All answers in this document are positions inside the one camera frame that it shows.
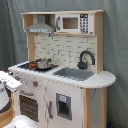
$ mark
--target burner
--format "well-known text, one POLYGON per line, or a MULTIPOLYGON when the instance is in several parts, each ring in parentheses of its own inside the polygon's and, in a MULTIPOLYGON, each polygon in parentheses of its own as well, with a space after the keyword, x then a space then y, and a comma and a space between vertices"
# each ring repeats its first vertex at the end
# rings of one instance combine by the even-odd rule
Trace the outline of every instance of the burner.
MULTIPOLYGON (((19 68, 24 68, 24 69, 28 69, 28 70, 32 70, 32 69, 29 69, 29 63, 26 63, 26 64, 23 64, 23 65, 20 65, 18 66, 19 68)), ((58 65, 54 65, 52 64, 50 68, 47 68, 47 69, 35 69, 35 70, 32 70, 32 71, 38 71, 38 72, 48 72, 49 70, 52 70, 56 67, 59 67, 58 65)))

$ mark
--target faucet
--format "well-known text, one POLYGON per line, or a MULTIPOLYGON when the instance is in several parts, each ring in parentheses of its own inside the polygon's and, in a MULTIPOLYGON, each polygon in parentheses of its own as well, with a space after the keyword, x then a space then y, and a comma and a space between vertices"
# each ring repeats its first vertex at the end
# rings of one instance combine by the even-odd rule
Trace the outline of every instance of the faucet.
POLYGON ((84 54, 90 55, 90 57, 92 59, 92 65, 95 65, 95 58, 94 58, 93 54, 91 52, 85 50, 85 51, 81 52, 81 54, 80 54, 80 62, 77 65, 77 67, 79 69, 81 69, 81 70, 87 69, 87 62, 86 63, 82 62, 82 57, 83 57, 84 54))

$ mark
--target oven window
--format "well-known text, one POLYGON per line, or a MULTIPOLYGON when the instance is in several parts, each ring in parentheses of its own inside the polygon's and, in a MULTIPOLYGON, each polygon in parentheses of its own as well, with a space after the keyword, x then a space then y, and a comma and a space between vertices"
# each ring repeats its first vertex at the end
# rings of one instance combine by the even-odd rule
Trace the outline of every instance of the oven window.
POLYGON ((38 122, 38 103, 36 100, 20 95, 20 112, 38 122))
POLYGON ((63 20, 63 29, 78 29, 78 18, 62 18, 63 20))

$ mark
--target floor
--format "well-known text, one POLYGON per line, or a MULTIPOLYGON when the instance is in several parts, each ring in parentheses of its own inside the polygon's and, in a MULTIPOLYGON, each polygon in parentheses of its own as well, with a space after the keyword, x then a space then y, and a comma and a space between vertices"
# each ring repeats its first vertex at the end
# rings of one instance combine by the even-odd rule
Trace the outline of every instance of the floor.
POLYGON ((12 119, 13 119, 13 104, 7 112, 0 114, 0 128, 8 125, 12 119))

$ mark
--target oven door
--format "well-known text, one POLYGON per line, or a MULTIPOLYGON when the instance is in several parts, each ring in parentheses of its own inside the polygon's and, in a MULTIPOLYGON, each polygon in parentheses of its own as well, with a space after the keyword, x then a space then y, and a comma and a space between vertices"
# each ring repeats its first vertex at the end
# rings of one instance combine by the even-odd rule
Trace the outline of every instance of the oven door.
POLYGON ((15 116, 25 115, 32 119, 38 128, 45 128, 44 93, 23 88, 14 92, 15 116))
POLYGON ((57 32, 80 33, 80 14, 57 14, 57 32))

